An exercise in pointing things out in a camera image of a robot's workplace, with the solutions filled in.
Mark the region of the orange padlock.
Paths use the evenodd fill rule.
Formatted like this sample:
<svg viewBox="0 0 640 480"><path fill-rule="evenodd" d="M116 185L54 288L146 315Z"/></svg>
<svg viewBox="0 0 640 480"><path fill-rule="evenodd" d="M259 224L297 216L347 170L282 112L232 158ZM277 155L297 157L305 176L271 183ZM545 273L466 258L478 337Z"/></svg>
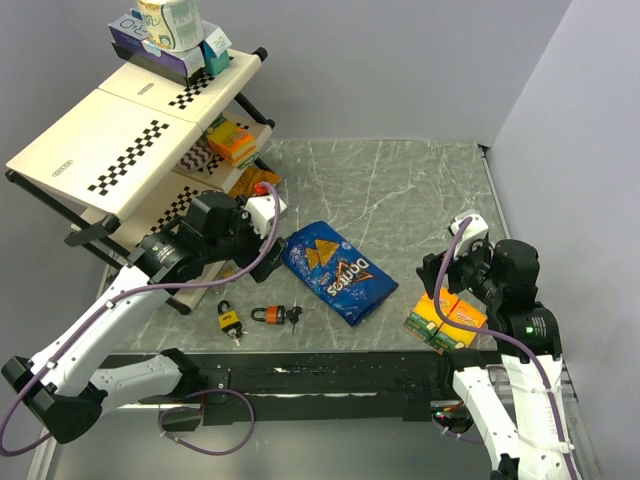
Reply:
<svg viewBox="0 0 640 480"><path fill-rule="evenodd" d="M268 325L282 325L286 320L286 308L284 305L254 308L251 311L251 319Z"/></svg>

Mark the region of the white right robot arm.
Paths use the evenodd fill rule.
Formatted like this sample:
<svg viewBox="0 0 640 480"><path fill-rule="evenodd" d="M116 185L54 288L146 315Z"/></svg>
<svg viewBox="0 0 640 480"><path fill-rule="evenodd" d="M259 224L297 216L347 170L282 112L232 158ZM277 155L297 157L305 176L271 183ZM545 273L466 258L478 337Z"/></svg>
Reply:
<svg viewBox="0 0 640 480"><path fill-rule="evenodd" d="M553 313L537 299L539 269L537 250L525 242L492 245L486 235L467 240L457 232L446 251L425 256L416 270L433 300L446 286L452 293L470 292L486 308L486 332L496 341L515 413L506 412L474 349L450 353L436 383L444 396L466 405L494 479L580 476L562 398L560 333Z"/></svg>

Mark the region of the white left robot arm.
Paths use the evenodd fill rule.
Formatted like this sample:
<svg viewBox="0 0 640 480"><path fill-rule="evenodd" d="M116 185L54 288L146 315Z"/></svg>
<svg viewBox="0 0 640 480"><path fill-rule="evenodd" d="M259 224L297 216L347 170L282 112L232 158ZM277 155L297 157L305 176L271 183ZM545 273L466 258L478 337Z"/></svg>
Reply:
<svg viewBox="0 0 640 480"><path fill-rule="evenodd" d="M233 199L205 191L188 211L145 236L111 286L58 339L30 358L15 356L1 370L25 405L60 444L84 435L104 415L148 398L191 399L204 380L177 348L139 363L103 368L104 360L126 335L180 290L209 289L200 283L210 264L234 261L233 280L249 274L265 280L277 268L284 242L277 235L286 209L275 187Z"/></svg>

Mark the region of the black keys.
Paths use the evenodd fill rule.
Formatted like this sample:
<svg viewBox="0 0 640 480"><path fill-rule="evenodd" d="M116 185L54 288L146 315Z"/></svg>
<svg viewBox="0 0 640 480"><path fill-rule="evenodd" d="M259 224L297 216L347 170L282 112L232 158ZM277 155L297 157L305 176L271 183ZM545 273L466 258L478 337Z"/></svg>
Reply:
<svg viewBox="0 0 640 480"><path fill-rule="evenodd" d="M291 324L291 334L295 334L296 326L299 323L303 314L313 311L313 308L303 308L298 305L293 306L291 309L285 311L285 318Z"/></svg>

